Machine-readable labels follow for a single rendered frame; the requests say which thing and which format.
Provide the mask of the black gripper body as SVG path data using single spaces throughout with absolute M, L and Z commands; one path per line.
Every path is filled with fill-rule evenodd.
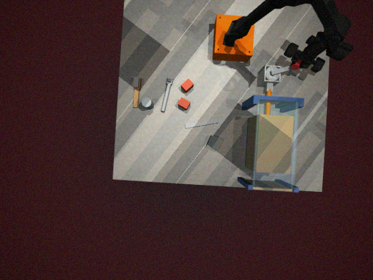
M 313 43 L 311 43 L 311 45 Z M 288 45 L 286 51 L 284 52 L 284 56 L 286 56 L 288 58 L 293 57 L 293 59 L 296 60 L 296 61 L 298 59 L 300 59 L 300 60 L 304 61 L 305 65 L 307 65 L 307 66 L 314 65 L 311 68 L 311 71 L 317 73 L 323 68 L 325 60 L 321 59 L 320 57 L 317 58 L 317 56 L 319 54 L 314 54 L 311 51 L 311 45 L 309 45 L 304 51 L 300 51 L 300 50 L 298 50 L 298 45 L 296 45 L 295 43 L 290 43 Z M 315 58 L 317 58 L 317 59 L 315 60 Z

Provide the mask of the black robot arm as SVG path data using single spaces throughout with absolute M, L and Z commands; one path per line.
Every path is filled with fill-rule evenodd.
M 354 49 L 353 45 L 343 42 L 351 26 L 351 21 L 347 16 L 340 14 L 334 0 L 265 0 L 248 16 L 242 16 L 231 22 L 224 34 L 223 45 L 234 47 L 236 39 L 245 37 L 251 26 L 272 10 L 303 4 L 312 5 L 324 30 L 324 32 L 318 32 L 316 37 L 312 35 L 306 41 L 308 45 L 304 50 L 314 42 L 311 45 L 311 51 L 314 54 L 320 54 L 326 50 L 327 56 L 338 61 L 343 60 Z

